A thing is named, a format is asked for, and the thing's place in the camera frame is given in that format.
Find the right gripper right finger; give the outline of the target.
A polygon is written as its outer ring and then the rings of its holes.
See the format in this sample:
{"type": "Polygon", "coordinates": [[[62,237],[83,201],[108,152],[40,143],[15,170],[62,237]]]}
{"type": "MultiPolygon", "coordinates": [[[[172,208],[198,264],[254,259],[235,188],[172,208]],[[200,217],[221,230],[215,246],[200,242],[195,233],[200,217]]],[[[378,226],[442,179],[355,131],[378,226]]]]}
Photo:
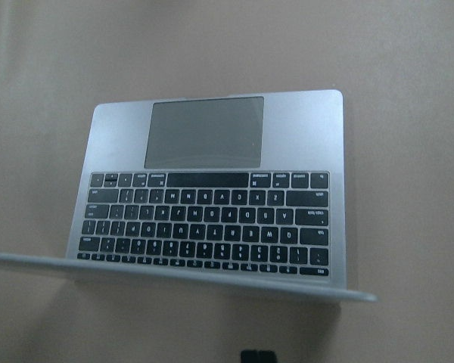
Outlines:
{"type": "Polygon", "coordinates": [[[276,354],[272,350],[259,350],[258,351],[259,363],[276,363],[276,354]]]}

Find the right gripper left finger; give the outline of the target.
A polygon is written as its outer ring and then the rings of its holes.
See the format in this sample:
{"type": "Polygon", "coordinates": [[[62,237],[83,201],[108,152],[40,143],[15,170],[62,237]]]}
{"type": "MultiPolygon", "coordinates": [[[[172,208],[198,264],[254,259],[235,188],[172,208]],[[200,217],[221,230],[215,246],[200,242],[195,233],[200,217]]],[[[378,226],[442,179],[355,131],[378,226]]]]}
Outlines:
{"type": "Polygon", "coordinates": [[[259,353],[257,350],[241,351],[241,363],[259,363],[259,353]]]}

